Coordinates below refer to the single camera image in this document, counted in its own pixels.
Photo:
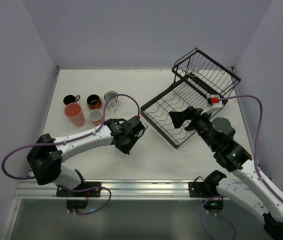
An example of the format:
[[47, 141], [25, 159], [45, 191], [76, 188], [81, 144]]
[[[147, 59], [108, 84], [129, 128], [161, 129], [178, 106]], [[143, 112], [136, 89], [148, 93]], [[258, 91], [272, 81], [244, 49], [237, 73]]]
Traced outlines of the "orange ceramic mug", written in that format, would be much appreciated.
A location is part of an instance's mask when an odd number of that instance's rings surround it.
[[90, 110], [99, 110], [102, 106], [102, 100], [97, 94], [91, 94], [86, 99], [87, 106]]

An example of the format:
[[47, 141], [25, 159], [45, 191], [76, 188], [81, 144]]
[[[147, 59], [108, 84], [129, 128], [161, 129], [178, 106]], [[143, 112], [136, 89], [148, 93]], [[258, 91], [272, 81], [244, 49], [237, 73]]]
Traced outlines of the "salmon pink mug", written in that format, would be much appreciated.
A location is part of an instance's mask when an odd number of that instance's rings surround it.
[[93, 109], [89, 113], [89, 119], [95, 126], [99, 126], [102, 124], [103, 122], [102, 118], [103, 118], [103, 112], [100, 111], [99, 109]]

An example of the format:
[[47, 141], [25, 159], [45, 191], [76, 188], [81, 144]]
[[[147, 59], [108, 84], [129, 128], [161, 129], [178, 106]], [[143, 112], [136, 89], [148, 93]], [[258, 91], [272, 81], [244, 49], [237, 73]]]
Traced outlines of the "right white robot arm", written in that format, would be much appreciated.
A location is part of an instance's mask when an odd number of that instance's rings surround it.
[[178, 129], [189, 121], [186, 131], [196, 131], [213, 152], [216, 162], [241, 180], [248, 188], [236, 185], [225, 174], [215, 170], [205, 178], [206, 189], [231, 199], [250, 212], [274, 240], [283, 240], [283, 192], [255, 166], [252, 156], [234, 140], [236, 133], [224, 117], [210, 120], [200, 108], [169, 112], [173, 126]]

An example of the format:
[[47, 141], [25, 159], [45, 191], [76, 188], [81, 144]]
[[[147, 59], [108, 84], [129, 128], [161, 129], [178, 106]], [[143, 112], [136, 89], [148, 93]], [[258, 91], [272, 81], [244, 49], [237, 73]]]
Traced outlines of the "pink tall tumbler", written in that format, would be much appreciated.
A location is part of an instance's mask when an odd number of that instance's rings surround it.
[[64, 114], [76, 127], [82, 127], [86, 123], [82, 107], [76, 102], [66, 105]]

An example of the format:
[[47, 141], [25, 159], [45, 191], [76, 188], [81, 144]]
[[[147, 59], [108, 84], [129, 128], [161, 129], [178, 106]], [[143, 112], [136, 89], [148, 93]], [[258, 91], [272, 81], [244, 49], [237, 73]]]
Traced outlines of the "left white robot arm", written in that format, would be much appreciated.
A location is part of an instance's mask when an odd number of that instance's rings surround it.
[[125, 120], [111, 118], [87, 131], [64, 137], [42, 135], [26, 159], [38, 185], [54, 183], [68, 191], [80, 193], [88, 188], [82, 174], [64, 166], [64, 162], [83, 152], [113, 145], [125, 155], [144, 135], [147, 124], [139, 116]]

